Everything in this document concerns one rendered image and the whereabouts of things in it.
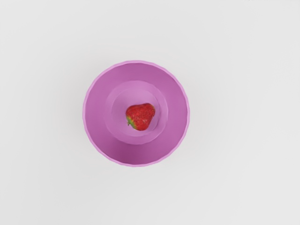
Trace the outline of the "red strawberry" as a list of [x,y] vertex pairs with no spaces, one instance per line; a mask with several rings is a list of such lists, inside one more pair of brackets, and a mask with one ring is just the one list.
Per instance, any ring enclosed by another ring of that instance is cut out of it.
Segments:
[[126,110],[127,124],[135,130],[144,131],[149,127],[155,113],[155,107],[150,103],[132,105]]

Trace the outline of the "pink bowl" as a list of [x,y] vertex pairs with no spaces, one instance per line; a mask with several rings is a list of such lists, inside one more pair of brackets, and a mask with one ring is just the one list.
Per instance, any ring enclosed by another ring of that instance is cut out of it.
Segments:
[[[138,131],[126,110],[150,103],[155,116]],[[146,61],[125,61],[102,72],[87,91],[83,123],[90,142],[106,158],[126,166],[147,166],[168,157],[181,144],[189,125],[188,98],[165,68]]]

